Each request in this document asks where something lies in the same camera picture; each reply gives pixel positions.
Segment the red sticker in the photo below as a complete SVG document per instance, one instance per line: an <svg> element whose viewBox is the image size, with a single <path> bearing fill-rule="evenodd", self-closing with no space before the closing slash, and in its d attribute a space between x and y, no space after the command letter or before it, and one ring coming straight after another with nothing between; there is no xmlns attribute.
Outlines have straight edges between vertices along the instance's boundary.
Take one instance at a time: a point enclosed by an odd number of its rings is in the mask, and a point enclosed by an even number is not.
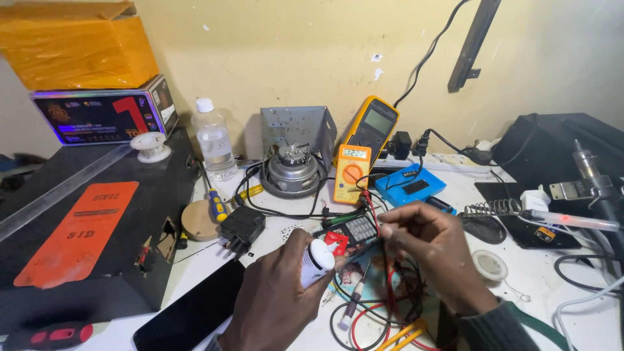
<svg viewBox="0 0 624 351"><path fill-rule="evenodd" d="M325 235L325 244L331 245L335 242L339 242L337 248L334 249L334 256L344 255L349 243L349 237L334 232L327 232Z"/></svg>
<svg viewBox="0 0 624 351"><path fill-rule="evenodd" d="M138 186L138 182L88 186L13 285L49 289L88 277Z"/></svg>

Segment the spring coil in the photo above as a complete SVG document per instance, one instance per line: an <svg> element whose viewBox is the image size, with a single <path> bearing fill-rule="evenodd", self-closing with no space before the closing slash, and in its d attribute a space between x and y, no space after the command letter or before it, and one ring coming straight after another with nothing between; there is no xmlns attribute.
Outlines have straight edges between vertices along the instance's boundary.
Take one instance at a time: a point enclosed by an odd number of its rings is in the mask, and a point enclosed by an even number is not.
<svg viewBox="0 0 624 351"><path fill-rule="evenodd" d="M516 199L480 202L464 207L463 217L493 217L495 215L520 215L522 206Z"/></svg>

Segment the orange multimeter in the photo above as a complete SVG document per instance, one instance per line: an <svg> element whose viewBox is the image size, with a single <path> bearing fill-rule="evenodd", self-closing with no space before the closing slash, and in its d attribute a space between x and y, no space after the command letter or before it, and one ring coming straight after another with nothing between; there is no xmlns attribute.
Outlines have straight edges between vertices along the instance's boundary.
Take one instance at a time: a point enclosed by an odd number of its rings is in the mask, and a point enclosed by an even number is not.
<svg viewBox="0 0 624 351"><path fill-rule="evenodd" d="M359 193L362 190L356 186L356 182L358 179L368 176L371 156L370 147L340 145L336 156L334 201L345 204L357 204L359 202ZM357 185L366 189L368 178L362 179Z"/></svg>
<svg viewBox="0 0 624 351"><path fill-rule="evenodd" d="M369 96L364 100L342 143L350 146L370 147L369 168L373 168L375 160L390 139L398 120L397 109L376 96ZM337 167L337 161L338 158L334 158L335 167Z"/></svg>

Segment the smartphone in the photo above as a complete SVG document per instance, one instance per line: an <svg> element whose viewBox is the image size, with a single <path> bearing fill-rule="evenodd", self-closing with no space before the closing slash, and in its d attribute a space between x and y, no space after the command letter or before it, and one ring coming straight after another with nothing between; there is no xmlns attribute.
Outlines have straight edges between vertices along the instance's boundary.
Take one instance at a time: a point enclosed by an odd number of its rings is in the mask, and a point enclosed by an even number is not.
<svg viewBox="0 0 624 351"><path fill-rule="evenodd" d="M137 351L191 351L234 312L245 267L231 260L134 333Z"/></svg>

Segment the blue screwdriver handle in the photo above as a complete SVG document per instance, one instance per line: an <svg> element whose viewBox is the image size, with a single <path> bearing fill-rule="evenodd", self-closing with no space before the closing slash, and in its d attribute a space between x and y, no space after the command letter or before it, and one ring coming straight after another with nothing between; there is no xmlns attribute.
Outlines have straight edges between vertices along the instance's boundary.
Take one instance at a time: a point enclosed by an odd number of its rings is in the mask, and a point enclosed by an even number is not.
<svg viewBox="0 0 624 351"><path fill-rule="evenodd" d="M210 212L215 216L217 222L223 222L228 217L225 204L215 189L210 189L208 195L210 196Z"/></svg>

